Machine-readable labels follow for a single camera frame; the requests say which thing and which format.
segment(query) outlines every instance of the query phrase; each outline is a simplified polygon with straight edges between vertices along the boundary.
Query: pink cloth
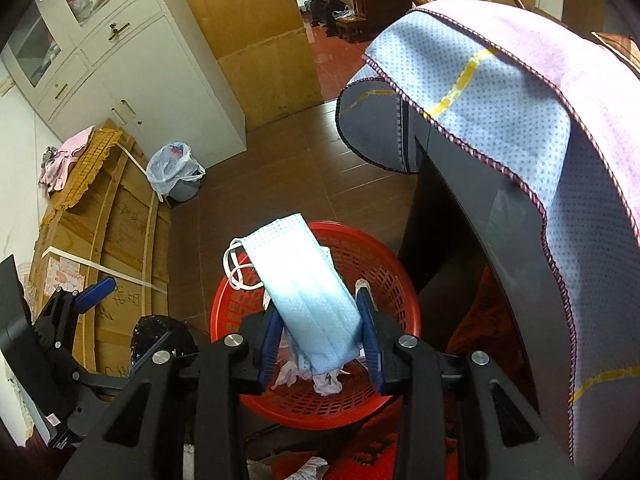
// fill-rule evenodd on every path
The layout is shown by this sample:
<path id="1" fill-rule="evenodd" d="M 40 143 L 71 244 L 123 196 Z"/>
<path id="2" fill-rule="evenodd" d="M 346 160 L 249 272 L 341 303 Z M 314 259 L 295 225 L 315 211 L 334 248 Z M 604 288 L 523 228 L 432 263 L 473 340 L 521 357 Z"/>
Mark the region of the pink cloth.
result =
<path id="1" fill-rule="evenodd" d="M 475 0 L 416 10 L 462 26 L 555 90 L 603 161 L 640 246 L 640 80 L 631 70 L 605 47 L 528 10 Z"/>
<path id="2" fill-rule="evenodd" d="M 65 187 L 69 171 L 84 153 L 94 128 L 95 126 L 90 126 L 67 139 L 41 170 L 38 182 L 48 192 L 60 191 Z"/>

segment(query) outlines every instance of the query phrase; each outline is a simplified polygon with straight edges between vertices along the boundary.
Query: red plastic basket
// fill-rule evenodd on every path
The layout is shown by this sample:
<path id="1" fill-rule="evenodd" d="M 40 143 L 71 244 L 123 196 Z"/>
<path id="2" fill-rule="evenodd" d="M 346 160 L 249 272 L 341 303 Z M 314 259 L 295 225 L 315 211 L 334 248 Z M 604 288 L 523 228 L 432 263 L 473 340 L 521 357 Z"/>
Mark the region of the red plastic basket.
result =
<path id="1" fill-rule="evenodd" d="M 375 238 L 337 222 L 309 222 L 309 228 L 320 245 L 331 248 L 335 269 L 354 293 L 357 279 L 369 282 L 374 300 L 382 312 L 396 316 L 405 332 L 420 335 L 420 306 L 414 286 L 400 261 Z M 240 263 L 249 261 L 246 254 Z M 258 282 L 253 269 L 243 269 L 244 282 Z M 263 288 L 233 290 L 224 278 L 211 311 L 211 340 L 237 332 L 244 316 L 262 310 Z M 350 363 L 350 375 L 339 376 L 342 391 L 322 397 L 311 381 L 297 380 L 292 386 L 283 384 L 275 390 L 269 385 L 260 397 L 241 396 L 254 412 L 279 424 L 301 430 L 330 430 L 361 420 L 380 408 L 388 397 L 376 393 L 366 370 Z M 273 381 L 280 365 L 276 364 Z"/>

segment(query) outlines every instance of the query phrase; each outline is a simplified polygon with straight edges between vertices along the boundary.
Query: mask ear loop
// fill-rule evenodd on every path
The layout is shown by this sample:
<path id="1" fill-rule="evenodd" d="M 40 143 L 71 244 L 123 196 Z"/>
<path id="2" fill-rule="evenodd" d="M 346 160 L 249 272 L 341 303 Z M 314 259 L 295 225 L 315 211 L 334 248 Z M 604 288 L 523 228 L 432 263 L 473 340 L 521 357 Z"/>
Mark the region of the mask ear loop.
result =
<path id="1" fill-rule="evenodd" d="M 241 238 L 234 238 L 231 240 L 228 249 L 225 251 L 222 259 L 222 266 L 225 269 L 226 277 L 229 280 L 229 285 L 233 290 L 255 290 L 256 288 L 260 288 L 264 286 L 262 282 L 258 282 L 255 285 L 245 285 L 244 278 L 242 276 L 241 269 L 253 269 L 254 264 L 242 264 L 238 261 L 238 256 L 236 255 L 236 249 L 242 246 Z M 234 266 L 233 269 L 229 267 L 229 256 L 231 256 L 231 261 Z"/>

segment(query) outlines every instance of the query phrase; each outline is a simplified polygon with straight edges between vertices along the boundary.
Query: yellow woven mat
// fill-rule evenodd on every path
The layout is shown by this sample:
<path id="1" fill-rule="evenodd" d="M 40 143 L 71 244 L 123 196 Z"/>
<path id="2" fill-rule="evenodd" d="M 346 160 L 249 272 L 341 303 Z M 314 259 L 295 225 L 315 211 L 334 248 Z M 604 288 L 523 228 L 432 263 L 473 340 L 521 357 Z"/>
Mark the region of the yellow woven mat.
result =
<path id="1" fill-rule="evenodd" d="M 47 212 L 40 221 L 40 228 L 53 220 L 58 211 L 75 206 L 89 189 L 103 162 L 109 156 L 111 147 L 116 145 L 122 135 L 121 130 L 98 128 L 94 130 L 86 151 L 80 156 L 69 173 L 65 187 L 53 193 Z"/>

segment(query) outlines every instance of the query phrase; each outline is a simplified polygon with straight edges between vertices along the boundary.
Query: cabinet handle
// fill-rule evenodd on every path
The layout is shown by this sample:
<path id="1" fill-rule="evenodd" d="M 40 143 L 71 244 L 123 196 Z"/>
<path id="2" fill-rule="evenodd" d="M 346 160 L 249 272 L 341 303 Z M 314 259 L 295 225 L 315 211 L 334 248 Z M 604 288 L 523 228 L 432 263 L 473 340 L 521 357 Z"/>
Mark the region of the cabinet handle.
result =
<path id="1" fill-rule="evenodd" d="M 111 34 L 109 41 L 111 41 L 113 38 L 117 38 L 118 35 L 125 30 L 126 28 L 129 28 L 129 25 L 131 25 L 129 22 L 125 23 L 122 27 L 120 28 L 116 28 L 116 24 L 115 23 L 111 23 L 111 25 L 109 25 L 111 27 L 111 31 L 113 32 L 113 34 Z"/>
<path id="2" fill-rule="evenodd" d="M 62 92 L 66 90 L 66 87 L 68 87 L 68 84 L 65 83 L 65 85 L 60 89 L 60 92 L 56 94 L 56 99 L 58 99 L 62 95 Z"/>
<path id="3" fill-rule="evenodd" d="M 122 124 L 127 124 L 127 121 L 125 121 L 122 116 L 118 113 L 118 111 L 115 108 L 112 108 L 111 111 L 113 112 L 113 115 L 115 115 Z"/>
<path id="4" fill-rule="evenodd" d="M 129 103 L 127 103 L 127 100 L 126 100 L 126 99 L 120 99 L 120 102 L 121 102 L 122 104 L 124 104 L 124 105 L 129 109 L 129 112 L 131 112 L 131 116 L 132 116 L 132 117 L 135 117 L 135 116 L 136 116 L 135 111 L 133 110 L 133 108 L 131 108 L 131 105 L 130 105 Z"/>

